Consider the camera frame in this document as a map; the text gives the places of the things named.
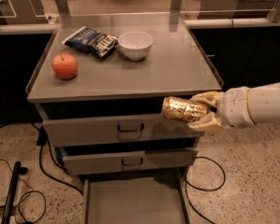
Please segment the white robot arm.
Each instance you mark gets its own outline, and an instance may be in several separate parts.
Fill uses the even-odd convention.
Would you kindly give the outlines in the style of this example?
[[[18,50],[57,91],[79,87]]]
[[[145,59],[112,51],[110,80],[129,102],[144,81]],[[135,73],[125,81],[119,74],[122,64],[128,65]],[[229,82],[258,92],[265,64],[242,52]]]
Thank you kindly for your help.
[[[280,83],[203,92],[194,95],[191,101],[210,105],[217,110],[188,123],[197,132],[245,128],[267,122],[280,124]]]

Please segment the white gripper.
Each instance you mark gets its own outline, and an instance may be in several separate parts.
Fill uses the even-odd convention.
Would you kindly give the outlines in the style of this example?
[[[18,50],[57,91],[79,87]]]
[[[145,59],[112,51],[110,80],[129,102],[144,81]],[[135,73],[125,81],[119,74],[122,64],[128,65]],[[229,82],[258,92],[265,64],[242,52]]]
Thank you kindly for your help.
[[[248,112],[248,87],[225,91],[208,91],[193,95],[190,100],[217,107],[217,114],[211,112],[188,126],[196,132],[218,132],[224,124],[230,128],[244,128],[254,122]]]

